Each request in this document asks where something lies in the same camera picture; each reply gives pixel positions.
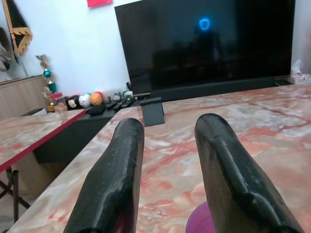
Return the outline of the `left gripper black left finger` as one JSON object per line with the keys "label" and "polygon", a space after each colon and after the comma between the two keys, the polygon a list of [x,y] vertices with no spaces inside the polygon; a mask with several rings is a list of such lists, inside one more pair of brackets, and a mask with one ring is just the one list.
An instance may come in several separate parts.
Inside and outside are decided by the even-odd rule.
{"label": "left gripper black left finger", "polygon": [[87,174],[64,232],[136,231],[143,152],[143,124],[134,118],[121,120]]}

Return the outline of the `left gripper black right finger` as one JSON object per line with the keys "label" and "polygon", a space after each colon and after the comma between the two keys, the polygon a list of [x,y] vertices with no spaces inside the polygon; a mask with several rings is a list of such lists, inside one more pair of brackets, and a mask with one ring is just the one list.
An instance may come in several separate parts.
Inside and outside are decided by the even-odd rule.
{"label": "left gripper black right finger", "polygon": [[277,188],[224,118],[201,115],[194,131],[216,232],[303,232]]}

